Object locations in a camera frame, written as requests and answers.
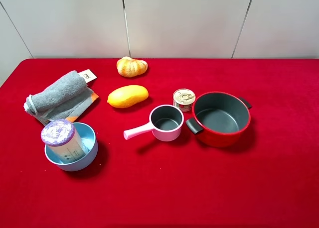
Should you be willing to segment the red cooking pot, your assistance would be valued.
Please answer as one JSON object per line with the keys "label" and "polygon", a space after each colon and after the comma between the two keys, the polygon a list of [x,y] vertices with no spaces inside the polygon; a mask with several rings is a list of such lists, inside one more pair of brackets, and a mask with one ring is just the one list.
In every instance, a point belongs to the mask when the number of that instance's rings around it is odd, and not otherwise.
{"label": "red cooking pot", "polygon": [[200,95],[192,106],[187,127],[202,143],[217,148],[235,144],[250,125],[252,105],[225,92]]}

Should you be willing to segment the purple garbage bag roll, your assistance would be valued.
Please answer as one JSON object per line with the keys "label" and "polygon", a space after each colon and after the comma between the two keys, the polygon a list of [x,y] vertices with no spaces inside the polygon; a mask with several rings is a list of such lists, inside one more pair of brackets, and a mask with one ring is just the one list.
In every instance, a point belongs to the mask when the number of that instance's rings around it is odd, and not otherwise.
{"label": "purple garbage bag roll", "polygon": [[41,139],[62,163],[77,161],[89,152],[73,123],[65,119],[46,125]]}

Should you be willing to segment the grey rolled towel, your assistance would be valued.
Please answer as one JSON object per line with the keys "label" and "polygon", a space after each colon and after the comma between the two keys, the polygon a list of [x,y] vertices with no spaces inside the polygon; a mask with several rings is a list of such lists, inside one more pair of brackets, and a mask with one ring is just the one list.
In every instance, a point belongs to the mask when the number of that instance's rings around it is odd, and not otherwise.
{"label": "grey rolled towel", "polygon": [[99,97],[88,87],[96,78],[89,69],[71,71],[42,92],[29,95],[23,108],[43,125],[59,119],[74,122]]}

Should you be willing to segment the blue plastic bowl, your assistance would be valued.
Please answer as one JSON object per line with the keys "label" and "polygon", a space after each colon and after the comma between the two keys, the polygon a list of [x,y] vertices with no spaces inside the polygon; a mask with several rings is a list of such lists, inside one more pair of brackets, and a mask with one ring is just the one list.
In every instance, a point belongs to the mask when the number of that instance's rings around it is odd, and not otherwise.
{"label": "blue plastic bowl", "polygon": [[41,132],[46,158],[67,172],[89,166],[98,152],[96,134],[91,126],[60,119],[49,123]]}

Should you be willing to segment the peeled orange mandarin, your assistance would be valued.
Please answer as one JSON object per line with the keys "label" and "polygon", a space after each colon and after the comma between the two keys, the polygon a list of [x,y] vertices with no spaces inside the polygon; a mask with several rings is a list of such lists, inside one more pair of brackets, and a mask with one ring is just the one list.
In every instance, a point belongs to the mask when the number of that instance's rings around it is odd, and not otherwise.
{"label": "peeled orange mandarin", "polygon": [[139,76],[145,73],[148,69],[148,64],[146,61],[133,59],[128,56],[125,56],[118,60],[116,66],[118,73],[126,78]]}

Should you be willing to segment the pink small saucepan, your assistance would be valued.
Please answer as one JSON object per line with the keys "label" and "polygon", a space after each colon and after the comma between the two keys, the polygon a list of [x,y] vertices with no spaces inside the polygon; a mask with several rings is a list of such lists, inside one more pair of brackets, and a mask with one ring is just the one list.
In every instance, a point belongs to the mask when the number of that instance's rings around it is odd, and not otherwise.
{"label": "pink small saucepan", "polygon": [[179,137],[183,123],[184,115],[180,109],[173,105],[160,105],[151,111],[148,123],[125,130],[123,136],[128,140],[151,131],[160,141],[173,141]]}

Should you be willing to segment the yellow mango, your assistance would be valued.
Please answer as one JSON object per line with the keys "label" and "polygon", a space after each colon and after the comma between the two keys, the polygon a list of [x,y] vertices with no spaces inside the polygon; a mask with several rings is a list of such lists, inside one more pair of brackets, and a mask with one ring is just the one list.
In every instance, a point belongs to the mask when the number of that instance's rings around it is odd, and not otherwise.
{"label": "yellow mango", "polygon": [[148,90],[140,85],[128,85],[112,91],[107,102],[114,108],[125,109],[146,100],[149,97]]}

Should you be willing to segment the small tin can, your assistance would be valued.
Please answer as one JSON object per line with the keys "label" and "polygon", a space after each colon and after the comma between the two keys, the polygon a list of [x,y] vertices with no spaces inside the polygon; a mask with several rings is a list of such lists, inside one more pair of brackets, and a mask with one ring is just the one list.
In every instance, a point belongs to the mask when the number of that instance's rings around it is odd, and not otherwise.
{"label": "small tin can", "polygon": [[173,94],[173,105],[182,112],[191,111],[195,100],[195,93],[189,89],[178,89]]}

